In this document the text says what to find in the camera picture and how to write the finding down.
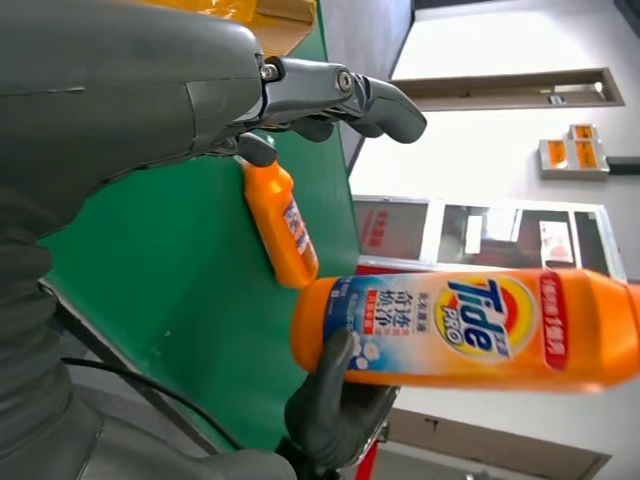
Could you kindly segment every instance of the black glove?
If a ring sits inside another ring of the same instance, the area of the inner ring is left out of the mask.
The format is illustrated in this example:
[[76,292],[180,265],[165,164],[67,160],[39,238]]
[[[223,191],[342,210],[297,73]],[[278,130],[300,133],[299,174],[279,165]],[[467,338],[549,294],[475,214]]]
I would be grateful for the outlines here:
[[334,333],[325,345],[316,371],[285,409],[291,440],[317,467],[333,470],[354,463],[398,395],[396,387],[345,383],[353,347],[348,330]]

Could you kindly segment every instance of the yellow box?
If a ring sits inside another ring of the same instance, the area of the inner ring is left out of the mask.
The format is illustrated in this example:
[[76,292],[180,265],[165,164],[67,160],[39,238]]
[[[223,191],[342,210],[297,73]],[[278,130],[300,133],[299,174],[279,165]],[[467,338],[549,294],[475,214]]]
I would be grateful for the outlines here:
[[144,0],[242,23],[251,28],[266,56],[287,55],[313,29],[316,0]]

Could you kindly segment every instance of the tide bottle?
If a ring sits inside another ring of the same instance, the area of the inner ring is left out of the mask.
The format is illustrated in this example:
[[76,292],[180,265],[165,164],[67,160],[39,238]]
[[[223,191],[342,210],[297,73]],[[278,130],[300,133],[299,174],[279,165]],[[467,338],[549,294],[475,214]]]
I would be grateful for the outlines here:
[[314,282],[294,358],[354,339],[346,379],[379,385],[599,391],[640,373],[640,289],[585,270],[415,273]]

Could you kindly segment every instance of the orange detergent bottle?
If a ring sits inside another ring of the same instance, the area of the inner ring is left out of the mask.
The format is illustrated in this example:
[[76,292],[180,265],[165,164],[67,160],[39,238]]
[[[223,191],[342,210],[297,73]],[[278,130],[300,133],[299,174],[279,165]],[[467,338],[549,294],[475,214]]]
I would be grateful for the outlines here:
[[640,289],[585,270],[327,278],[303,290],[291,348],[312,371],[352,332],[346,380],[594,392],[640,373]]
[[273,161],[245,163],[245,197],[269,254],[275,278],[288,288],[306,287],[318,275],[318,257],[294,199],[294,181]]

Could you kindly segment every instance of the orange sign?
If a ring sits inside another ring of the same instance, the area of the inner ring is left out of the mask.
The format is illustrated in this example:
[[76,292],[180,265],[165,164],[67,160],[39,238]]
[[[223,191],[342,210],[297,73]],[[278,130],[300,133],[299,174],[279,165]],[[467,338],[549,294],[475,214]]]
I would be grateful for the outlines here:
[[549,145],[549,160],[552,168],[565,168],[567,166],[567,149],[562,140],[552,140]]
[[576,140],[578,139],[592,139],[595,137],[595,133],[591,125],[576,125]]
[[598,160],[593,143],[590,141],[576,142],[576,153],[580,168],[598,168]]

